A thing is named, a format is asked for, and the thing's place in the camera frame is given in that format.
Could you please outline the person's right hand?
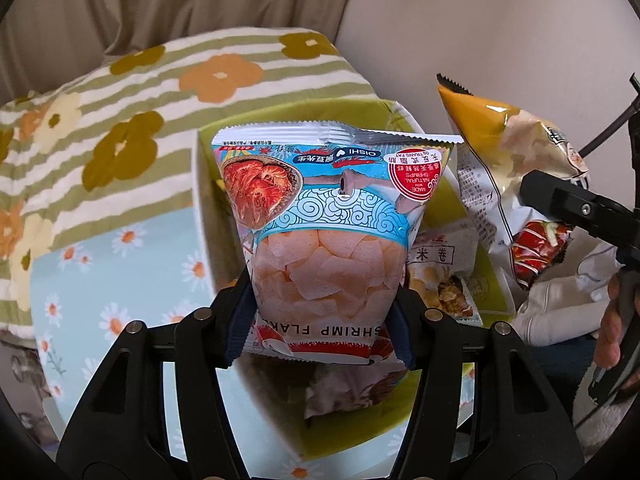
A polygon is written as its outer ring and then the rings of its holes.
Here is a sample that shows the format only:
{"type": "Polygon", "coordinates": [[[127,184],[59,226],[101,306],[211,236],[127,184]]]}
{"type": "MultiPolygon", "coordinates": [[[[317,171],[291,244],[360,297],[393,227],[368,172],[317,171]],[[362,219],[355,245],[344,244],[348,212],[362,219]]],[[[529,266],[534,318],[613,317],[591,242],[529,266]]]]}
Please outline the person's right hand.
{"type": "Polygon", "coordinates": [[[618,313],[617,298],[619,294],[620,273],[616,273],[608,282],[608,306],[601,320],[596,350],[593,355],[593,362],[605,370],[609,370],[620,360],[623,323],[618,313]]]}

